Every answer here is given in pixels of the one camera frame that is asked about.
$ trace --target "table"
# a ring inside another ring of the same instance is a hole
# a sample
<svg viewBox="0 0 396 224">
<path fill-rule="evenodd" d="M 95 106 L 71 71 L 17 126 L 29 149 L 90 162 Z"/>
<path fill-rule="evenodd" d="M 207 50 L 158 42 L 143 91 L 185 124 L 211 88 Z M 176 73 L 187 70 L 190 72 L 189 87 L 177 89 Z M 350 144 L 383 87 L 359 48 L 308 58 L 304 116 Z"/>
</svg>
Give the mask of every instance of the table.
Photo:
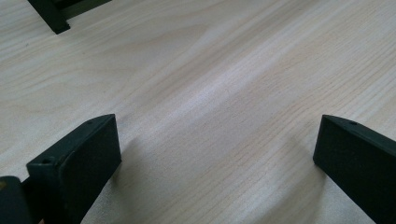
<svg viewBox="0 0 396 224">
<path fill-rule="evenodd" d="M 396 139 L 392 0 L 113 0 L 55 35 L 0 2 L 0 175 L 117 116 L 83 223 L 373 223 L 312 161 L 322 114 Z"/>
</svg>

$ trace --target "wooden surface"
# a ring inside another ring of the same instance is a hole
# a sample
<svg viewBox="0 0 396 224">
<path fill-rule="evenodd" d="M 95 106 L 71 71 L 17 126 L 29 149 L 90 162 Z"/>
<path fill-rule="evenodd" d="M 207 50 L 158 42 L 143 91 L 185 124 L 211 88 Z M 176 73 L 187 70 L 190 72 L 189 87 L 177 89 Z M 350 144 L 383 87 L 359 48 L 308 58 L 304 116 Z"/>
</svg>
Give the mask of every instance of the wooden surface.
<svg viewBox="0 0 396 224">
<path fill-rule="evenodd" d="M 0 0 L 0 175 L 115 113 L 83 223 L 372 223 L 312 162 L 322 114 L 396 139 L 396 1 L 113 0 L 55 35 Z"/>
</svg>

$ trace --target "wooden table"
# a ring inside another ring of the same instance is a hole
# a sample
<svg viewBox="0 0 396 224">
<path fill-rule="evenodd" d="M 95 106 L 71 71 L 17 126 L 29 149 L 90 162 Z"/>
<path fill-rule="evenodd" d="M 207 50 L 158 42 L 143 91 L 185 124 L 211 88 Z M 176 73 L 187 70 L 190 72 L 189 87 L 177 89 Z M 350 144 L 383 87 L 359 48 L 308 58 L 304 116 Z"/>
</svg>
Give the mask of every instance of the wooden table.
<svg viewBox="0 0 396 224">
<path fill-rule="evenodd" d="M 322 114 L 396 139 L 396 1 L 113 0 L 55 35 L 0 2 L 0 175 L 115 113 L 83 223 L 372 223 L 312 162 Z"/>
</svg>

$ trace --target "black plastic part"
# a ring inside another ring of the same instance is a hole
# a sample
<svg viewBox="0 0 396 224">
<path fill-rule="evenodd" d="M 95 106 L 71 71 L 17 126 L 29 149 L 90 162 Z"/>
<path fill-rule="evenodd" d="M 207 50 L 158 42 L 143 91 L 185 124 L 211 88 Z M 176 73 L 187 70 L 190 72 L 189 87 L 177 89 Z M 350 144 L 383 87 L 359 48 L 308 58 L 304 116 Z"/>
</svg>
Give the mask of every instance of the black plastic part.
<svg viewBox="0 0 396 224">
<path fill-rule="evenodd" d="M 396 223 L 396 142 L 355 121 L 324 115 L 314 162 L 374 222 Z"/>
<path fill-rule="evenodd" d="M 60 34 L 70 29 L 66 20 L 111 0 L 28 0 L 49 28 Z"/>
<path fill-rule="evenodd" d="M 30 161 L 45 223 L 80 223 L 120 162 L 114 115 L 86 121 Z"/>
<path fill-rule="evenodd" d="M 21 181 L 17 177 L 0 177 L 0 199 L 1 224 L 34 223 Z"/>
</svg>

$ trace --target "black object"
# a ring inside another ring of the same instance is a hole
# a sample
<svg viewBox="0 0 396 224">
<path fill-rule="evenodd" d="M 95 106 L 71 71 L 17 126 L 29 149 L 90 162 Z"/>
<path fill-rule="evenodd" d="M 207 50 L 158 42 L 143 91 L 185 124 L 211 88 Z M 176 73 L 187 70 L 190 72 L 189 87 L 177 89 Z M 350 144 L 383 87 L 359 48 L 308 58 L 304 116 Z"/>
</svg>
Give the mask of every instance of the black object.
<svg viewBox="0 0 396 224">
<path fill-rule="evenodd" d="M 396 142 L 323 115 L 314 162 L 375 223 L 396 223 Z"/>
<path fill-rule="evenodd" d="M 0 223 L 80 223 L 121 162 L 114 115 L 90 119 L 27 163 L 29 177 L 0 177 Z"/>
<path fill-rule="evenodd" d="M 111 0 L 28 0 L 55 34 L 70 29 L 66 20 Z"/>
</svg>

